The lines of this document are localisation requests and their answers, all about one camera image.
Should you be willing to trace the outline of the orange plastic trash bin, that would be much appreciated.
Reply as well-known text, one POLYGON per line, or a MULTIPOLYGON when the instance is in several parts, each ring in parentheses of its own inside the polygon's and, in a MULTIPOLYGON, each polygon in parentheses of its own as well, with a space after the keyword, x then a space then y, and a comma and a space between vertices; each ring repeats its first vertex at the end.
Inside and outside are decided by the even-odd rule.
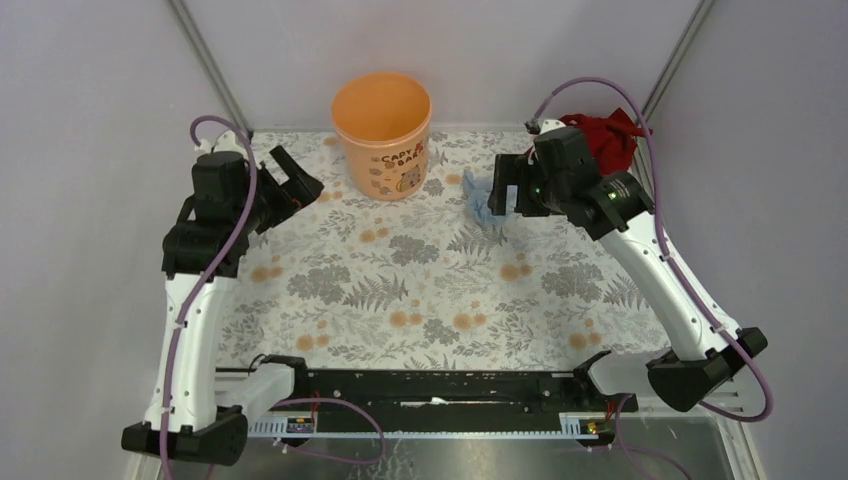
POLYGON ((432 102, 415 79, 374 72, 345 84, 331 117, 355 186, 366 196, 394 201, 426 179, 432 102))

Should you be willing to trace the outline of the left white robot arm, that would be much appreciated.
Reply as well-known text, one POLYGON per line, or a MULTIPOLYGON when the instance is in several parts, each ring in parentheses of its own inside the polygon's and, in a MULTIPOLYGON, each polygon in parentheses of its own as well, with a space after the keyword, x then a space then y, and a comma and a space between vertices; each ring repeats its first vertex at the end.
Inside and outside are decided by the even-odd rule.
POLYGON ((232 466, 248 430, 276 403, 296 411, 309 401, 302 359, 272 356, 228 391, 215 391, 222 317, 238 283, 249 235, 274 228, 316 201, 322 183, 276 146, 278 182, 239 152, 200 155, 194 192, 163 239, 166 332, 154 393, 142 421, 126 427, 126 451, 232 466))

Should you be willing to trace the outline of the light blue trash bag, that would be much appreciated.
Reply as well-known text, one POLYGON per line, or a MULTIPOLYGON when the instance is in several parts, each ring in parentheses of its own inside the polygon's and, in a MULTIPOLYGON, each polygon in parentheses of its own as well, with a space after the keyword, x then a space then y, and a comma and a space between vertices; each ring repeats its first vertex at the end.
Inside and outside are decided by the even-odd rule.
POLYGON ((471 170, 464 170, 461 187, 466 197, 466 212, 478 226, 484 229, 504 226, 507 217, 494 215, 488 206, 493 189, 491 177, 476 177, 471 170))

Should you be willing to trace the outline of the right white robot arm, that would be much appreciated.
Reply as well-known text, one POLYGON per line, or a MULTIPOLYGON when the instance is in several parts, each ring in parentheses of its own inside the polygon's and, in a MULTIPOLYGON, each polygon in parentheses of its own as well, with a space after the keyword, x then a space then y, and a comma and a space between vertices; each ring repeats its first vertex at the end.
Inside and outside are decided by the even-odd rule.
POLYGON ((573 127, 545 122, 530 153, 496 155, 488 207, 497 216, 565 216, 621 265, 666 332, 664 352, 605 353, 584 363, 587 376, 573 386, 583 410, 597 412, 616 394, 655 396, 679 412, 706 406, 768 345, 759 328, 741 327, 706 291, 638 180, 626 171, 602 174, 573 127))

